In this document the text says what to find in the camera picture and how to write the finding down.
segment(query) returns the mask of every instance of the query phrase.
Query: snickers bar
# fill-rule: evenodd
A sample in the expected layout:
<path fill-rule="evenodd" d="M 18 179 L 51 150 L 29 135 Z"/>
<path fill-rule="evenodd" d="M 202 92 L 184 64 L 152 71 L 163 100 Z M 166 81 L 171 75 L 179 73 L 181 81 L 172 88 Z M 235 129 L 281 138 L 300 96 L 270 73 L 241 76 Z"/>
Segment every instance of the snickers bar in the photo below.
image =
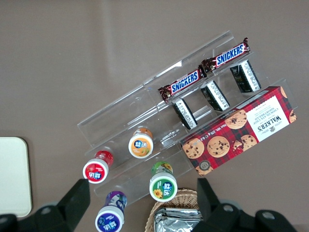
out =
<path fill-rule="evenodd" d="M 208 58 L 202 61 L 202 67 L 204 72 L 212 72 L 222 65 L 250 52 L 248 45 L 248 38 L 244 38 L 243 42 L 230 50 L 223 52 L 216 57 Z"/>
<path fill-rule="evenodd" d="M 187 103 L 183 99 L 178 98 L 172 101 L 172 106 L 185 127 L 191 130 L 197 126 L 197 121 L 195 120 Z"/>
<path fill-rule="evenodd" d="M 242 93 L 256 92 L 261 89 L 261 85 L 248 60 L 231 67 L 230 70 Z"/>
<path fill-rule="evenodd" d="M 215 81 L 209 81 L 202 84 L 201 92 L 214 110 L 223 111 L 230 107 L 226 97 L 223 95 Z"/>
<path fill-rule="evenodd" d="M 198 66 L 198 69 L 195 70 L 194 72 L 191 72 L 178 80 L 174 81 L 173 83 L 161 87 L 159 90 L 160 95 L 162 99 L 165 102 L 168 102 L 168 99 L 171 96 L 174 96 L 178 92 L 188 88 L 195 82 L 199 81 L 203 77 L 206 77 L 207 75 L 204 73 L 203 68 L 201 65 Z"/>

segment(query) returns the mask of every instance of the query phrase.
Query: green bottle label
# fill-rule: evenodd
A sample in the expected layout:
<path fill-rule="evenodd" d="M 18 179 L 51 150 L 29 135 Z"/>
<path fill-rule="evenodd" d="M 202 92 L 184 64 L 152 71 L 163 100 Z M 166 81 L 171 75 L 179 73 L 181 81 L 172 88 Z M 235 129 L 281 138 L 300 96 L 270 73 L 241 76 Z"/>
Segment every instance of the green bottle label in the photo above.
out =
<path fill-rule="evenodd" d="M 158 199 L 169 199 L 175 192 L 175 186 L 170 180 L 162 178 L 155 182 L 152 191 Z"/>
<path fill-rule="evenodd" d="M 169 163 L 167 163 L 165 161 L 158 162 L 158 163 L 154 164 L 154 166 L 151 169 L 152 175 L 155 175 L 155 174 L 161 173 L 161 172 L 173 174 L 173 168 Z"/>

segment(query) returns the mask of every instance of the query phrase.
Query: orange bottle label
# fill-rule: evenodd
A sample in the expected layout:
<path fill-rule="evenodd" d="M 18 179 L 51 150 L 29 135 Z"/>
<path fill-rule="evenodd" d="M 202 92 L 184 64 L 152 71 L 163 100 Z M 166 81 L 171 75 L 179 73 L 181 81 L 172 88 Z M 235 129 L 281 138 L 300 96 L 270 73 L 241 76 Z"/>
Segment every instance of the orange bottle label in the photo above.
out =
<path fill-rule="evenodd" d="M 152 150 L 152 144 L 149 139 L 137 136 L 131 144 L 131 151 L 136 156 L 144 157 Z"/>

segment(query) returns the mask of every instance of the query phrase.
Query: wicker basket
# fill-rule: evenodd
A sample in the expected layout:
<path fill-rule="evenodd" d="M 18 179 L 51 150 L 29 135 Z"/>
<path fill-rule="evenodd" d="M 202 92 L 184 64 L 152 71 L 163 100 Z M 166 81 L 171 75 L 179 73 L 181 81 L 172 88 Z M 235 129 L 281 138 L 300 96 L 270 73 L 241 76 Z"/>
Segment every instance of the wicker basket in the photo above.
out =
<path fill-rule="evenodd" d="M 156 202 L 152 208 L 145 232 L 154 232 L 154 215 L 159 208 L 199 209 L 197 204 L 197 192 L 191 189 L 179 189 L 176 196 L 169 202 Z"/>

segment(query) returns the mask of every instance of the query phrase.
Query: red tartan pattern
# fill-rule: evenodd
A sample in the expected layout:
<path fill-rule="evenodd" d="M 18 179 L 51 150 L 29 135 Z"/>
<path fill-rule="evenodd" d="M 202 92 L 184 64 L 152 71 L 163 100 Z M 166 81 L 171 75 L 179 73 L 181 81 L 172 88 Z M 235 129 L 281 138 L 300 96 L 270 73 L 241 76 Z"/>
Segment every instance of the red tartan pattern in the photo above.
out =
<path fill-rule="evenodd" d="M 212 121 L 210 124 L 205 125 L 204 127 L 202 127 L 201 129 L 197 130 L 196 132 L 194 132 L 193 134 L 187 136 L 186 138 L 181 140 L 181 145 L 183 146 L 185 143 L 187 143 L 188 141 L 192 140 L 192 139 L 199 139 L 200 143 L 203 143 L 205 149 L 203 154 L 198 157 L 197 159 L 189 159 L 191 161 L 191 163 L 193 164 L 193 166 L 196 168 L 199 166 L 199 164 L 204 161 L 207 160 L 211 167 L 213 169 L 216 169 L 217 167 L 221 166 L 222 164 L 226 163 L 227 161 L 229 161 L 230 159 L 236 157 L 237 155 L 241 154 L 243 152 L 242 147 L 238 147 L 236 149 L 234 149 L 234 143 L 236 140 L 241 141 L 241 137 L 244 135 L 251 135 L 253 136 L 257 143 L 259 143 L 252 127 L 250 126 L 249 122 L 247 121 L 246 124 L 240 128 L 240 129 L 230 129 L 226 123 L 225 123 L 225 118 L 231 114 L 233 111 L 236 110 L 240 110 L 243 109 L 246 112 L 251 111 L 252 109 L 254 109 L 255 107 L 259 106 L 260 104 L 264 103 L 266 100 L 270 99 L 273 96 L 276 96 L 283 111 L 284 114 L 286 115 L 288 121 L 289 120 L 289 115 L 290 112 L 292 111 L 292 107 L 289 104 L 289 101 L 287 98 L 285 98 L 282 93 L 281 93 L 281 88 L 280 87 L 268 87 L 265 90 L 267 90 L 268 92 L 265 93 L 264 95 L 260 96 L 259 98 L 257 98 L 256 100 L 252 101 L 251 103 L 243 106 L 242 108 L 237 108 L 235 107 L 234 109 L 230 110 L 229 112 L 227 112 L 226 114 L 224 114 L 222 117 Z M 209 140 L 215 136 L 222 136 L 225 137 L 229 143 L 230 143 L 230 148 L 229 151 L 226 155 L 220 157 L 220 158 L 215 158 L 212 155 L 209 154 L 208 150 L 207 150 L 207 144 L 209 142 Z"/>

